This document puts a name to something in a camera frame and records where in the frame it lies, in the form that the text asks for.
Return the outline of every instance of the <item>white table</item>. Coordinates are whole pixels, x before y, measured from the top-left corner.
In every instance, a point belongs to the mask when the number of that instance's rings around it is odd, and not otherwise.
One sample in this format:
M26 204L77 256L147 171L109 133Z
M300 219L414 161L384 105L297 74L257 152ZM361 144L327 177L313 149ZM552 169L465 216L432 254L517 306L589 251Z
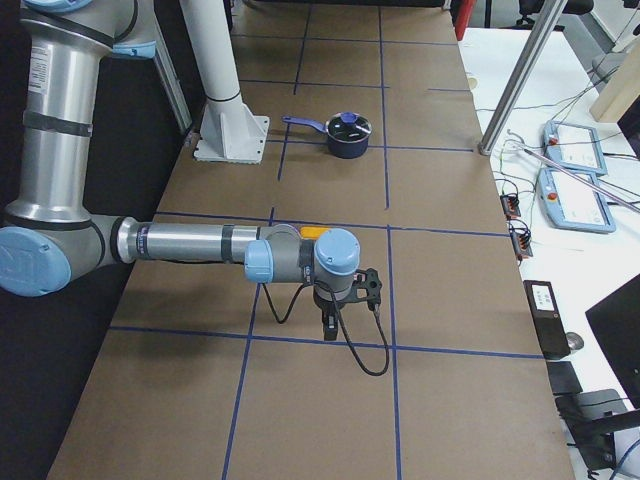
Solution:
M493 109L497 105L528 35L529 32L515 30L468 29L460 43L465 69L478 82L472 93L483 131L493 113L483 109ZM553 33L520 95L517 107L553 105L574 97L590 85L589 76L563 34ZM620 130L616 124L597 123L590 115L589 107L597 97L595 89L585 93L571 109L566 122L593 126L604 139ZM540 146L544 124L568 103L514 110L492 152L493 170L500 169L500 153L505 139L514 138L508 135L508 130L524 138L526 144ZM559 119L563 119L565 114L566 111ZM633 154L621 134L603 140L601 145L604 152ZM515 143L507 142L503 171L535 182L539 162L523 152L515 153L516 149ZM640 192L640 162L606 157L606 164L609 173L602 177L604 180ZM531 190L527 182L511 180L521 191ZM503 182L496 184L501 191ZM624 199L638 200L608 185L603 187ZM505 190L513 191L513 188L506 185ZM522 262L522 279L550 281L565 331L573 331L583 337L585 347L567 360L572 362L584 391L614 388L621 397L625 397L591 332L585 312L640 273L640 215L624 207L613 206L611 211L617 225L614 233L573 232L551 226L539 197L534 200L532 194L521 194L520 200L522 219L532 231L534 255ZM585 466L576 449L571 449L571 455L576 478L586 478Z

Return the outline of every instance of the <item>light blue joint cap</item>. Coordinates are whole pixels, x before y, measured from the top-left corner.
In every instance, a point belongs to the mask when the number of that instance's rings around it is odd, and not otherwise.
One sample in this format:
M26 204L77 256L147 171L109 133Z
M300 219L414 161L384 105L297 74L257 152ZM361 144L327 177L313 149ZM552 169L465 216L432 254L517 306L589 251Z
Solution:
M342 228L320 235L314 250L318 263L334 275L353 275L360 264L360 243L353 233Z
M147 43L139 43L137 45L128 45L126 43L118 43L113 46L114 57L123 59L149 59L156 56L156 41Z
M249 242L244 251L244 276L255 283L271 283L273 280L273 253L266 240Z
M69 13L86 7L93 0L24 0L27 7L46 13Z
M0 228L0 287L23 297L40 297L70 280L69 261L51 239L26 228Z

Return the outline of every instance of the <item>office chair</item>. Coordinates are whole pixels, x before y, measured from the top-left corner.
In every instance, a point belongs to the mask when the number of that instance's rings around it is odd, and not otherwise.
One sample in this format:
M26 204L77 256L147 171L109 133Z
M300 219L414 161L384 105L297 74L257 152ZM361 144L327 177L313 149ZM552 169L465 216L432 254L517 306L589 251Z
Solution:
M529 17L534 13L539 13L544 4L544 0L519 0L520 15L522 18L516 21L512 28L528 30L533 27L534 20ZM593 10L593 0L569 0L562 13L569 15L584 15Z

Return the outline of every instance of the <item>gray floor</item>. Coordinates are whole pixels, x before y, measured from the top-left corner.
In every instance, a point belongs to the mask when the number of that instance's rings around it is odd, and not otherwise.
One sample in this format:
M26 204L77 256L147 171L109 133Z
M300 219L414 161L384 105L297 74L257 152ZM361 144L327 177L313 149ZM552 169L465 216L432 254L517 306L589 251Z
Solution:
M470 27L484 27L485 1L478 0L469 22ZM506 28L515 25L520 18L517 0L493 0L491 9L491 28ZM563 15L558 22L565 26L564 34L567 41L585 67L591 68L591 61L597 55L608 51L613 45L602 29L589 14L582 17Z

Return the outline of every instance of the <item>blue pot handle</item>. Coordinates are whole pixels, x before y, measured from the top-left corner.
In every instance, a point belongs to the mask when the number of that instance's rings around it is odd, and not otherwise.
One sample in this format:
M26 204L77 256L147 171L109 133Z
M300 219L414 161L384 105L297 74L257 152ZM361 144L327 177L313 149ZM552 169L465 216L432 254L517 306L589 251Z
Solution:
M294 125L306 125L307 127L315 128L320 133L327 133L324 129L324 123L320 123L316 120L311 120L310 118L300 118L300 117L282 117L282 121L284 123L292 123Z

